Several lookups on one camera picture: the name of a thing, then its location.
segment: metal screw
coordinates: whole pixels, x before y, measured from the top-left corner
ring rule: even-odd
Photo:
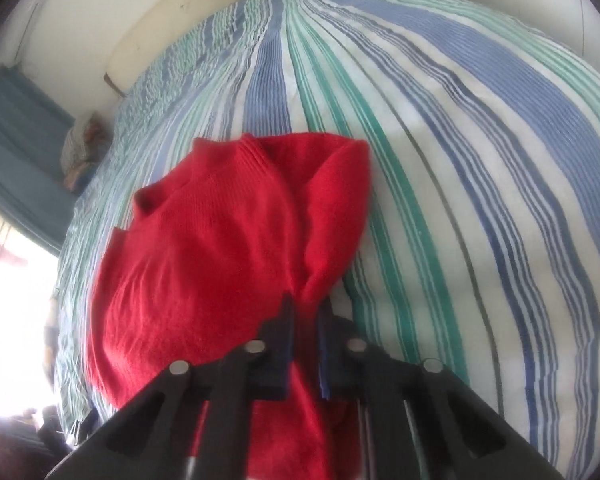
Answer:
[[[347,341],[347,348],[356,354],[362,354],[366,350],[366,342],[359,337]]]
[[[431,374],[439,374],[445,369],[445,365],[443,365],[442,362],[432,358],[424,359],[422,366],[424,366],[424,369]]]
[[[247,354],[261,354],[265,351],[266,347],[267,345],[265,345],[264,341],[261,341],[260,339],[252,339],[251,341],[245,343],[244,351],[247,352]]]
[[[173,375],[182,375],[189,370],[189,363],[186,361],[174,361],[169,365],[169,371]]]

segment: red sweater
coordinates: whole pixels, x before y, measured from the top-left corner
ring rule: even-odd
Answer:
[[[171,173],[136,193],[131,226],[111,236],[91,305],[91,383],[120,407],[172,361],[213,361],[253,338],[290,291],[290,398],[254,404],[249,476],[355,474],[352,407],[317,400],[314,317],[356,251],[368,194],[360,140],[195,140]]]

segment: patterned pillow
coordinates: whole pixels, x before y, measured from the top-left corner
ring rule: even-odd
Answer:
[[[64,140],[60,166],[69,176],[85,162],[99,164],[111,145],[111,136],[102,121],[93,112],[81,115]]]

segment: black plastic bracket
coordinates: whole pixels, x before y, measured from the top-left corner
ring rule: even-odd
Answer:
[[[369,480],[560,480],[562,476],[488,404],[436,359],[389,357],[355,324],[318,313],[320,387],[359,400]]]

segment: bed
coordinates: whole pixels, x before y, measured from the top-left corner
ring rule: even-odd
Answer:
[[[122,103],[59,263],[65,430],[95,407],[91,285],[133,193],[195,137],[327,131],[372,152],[368,227],[334,288],[395,358],[439,358],[567,478],[600,463],[600,76],[463,0],[240,0]]]

